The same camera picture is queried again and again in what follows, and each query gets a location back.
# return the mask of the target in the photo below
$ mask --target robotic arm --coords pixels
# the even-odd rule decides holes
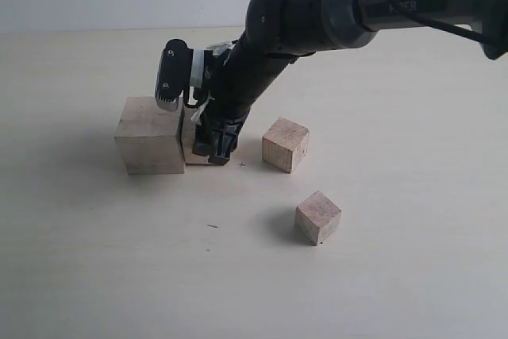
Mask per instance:
[[[251,0],[245,30],[230,44],[198,50],[168,41],[155,97],[176,110],[183,94],[196,109],[193,152],[224,165],[252,104],[288,65],[316,52],[362,48],[382,29],[421,26],[476,41],[490,60],[508,52],[508,0]]]

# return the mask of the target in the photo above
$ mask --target black cable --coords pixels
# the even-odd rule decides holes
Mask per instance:
[[[508,42],[498,40],[481,33],[477,33],[474,31],[470,31],[468,29],[464,29],[461,27],[457,27],[456,25],[450,25],[444,23],[442,21],[433,20],[428,17],[423,17],[421,15],[411,13],[402,7],[396,0],[387,0],[390,5],[398,11],[401,15],[407,17],[408,19],[417,22],[418,24],[428,26],[430,28],[439,29],[441,31],[445,31],[448,33],[452,33],[457,36],[465,37],[466,39],[476,41],[480,44],[492,45],[493,47],[502,49],[503,51],[508,52]]]

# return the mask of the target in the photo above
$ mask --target wooden block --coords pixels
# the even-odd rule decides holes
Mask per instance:
[[[308,144],[306,127],[280,117],[263,135],[263,160],[291,173],[306,156]]]
[[[213,165],[208,162],[208,156],[199,156],[192,153],[192,146],[195,140],[196,124],[191,121],[195,110],[183,107],[183,126],[182,126],[182,148],[185,164]]]
[[[115,141],[130,175],[183,174],[180,141],[182,103],[178,110],[160,109],[153,97],[127,99]]]
[[[294,223],[314,245],[335,232],[341,220],[341,210],[320,191],[314,192],[296,208]]]

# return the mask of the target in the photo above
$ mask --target large wooden block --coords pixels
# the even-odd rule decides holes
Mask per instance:
[[[341,209],[320,191],[314,192],[296,208],[294,223],[314,245],[322,244],[335,232],[341,220]]]
[[[196,124],[191,120],[194,109],[183,107],[183,126],[182,126],[182,148],[183,158],[186,164],[212,165],[208,162],[208,156],[199,156],[192,152],[192,146],[195,141]]]
[[[280,117],[263,135],[263,160],[291,173],[306,156],[308,145],[309,130]]]
[[[130,175],[183,174],[180,133],[182,103],[169,112],[153,97],[127,99],[115,133],[125,168]]]

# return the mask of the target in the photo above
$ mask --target table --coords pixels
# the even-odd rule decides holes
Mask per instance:
[[[127,176],[114,130],[166,41],[240,32],[0,36],[0,337],[506,336],[506,58],[384,31],[290,66],[226,166]],[[281,116],[310,129],[290,175],[260,156]],[[343,212],[312,247],[316,190]]]

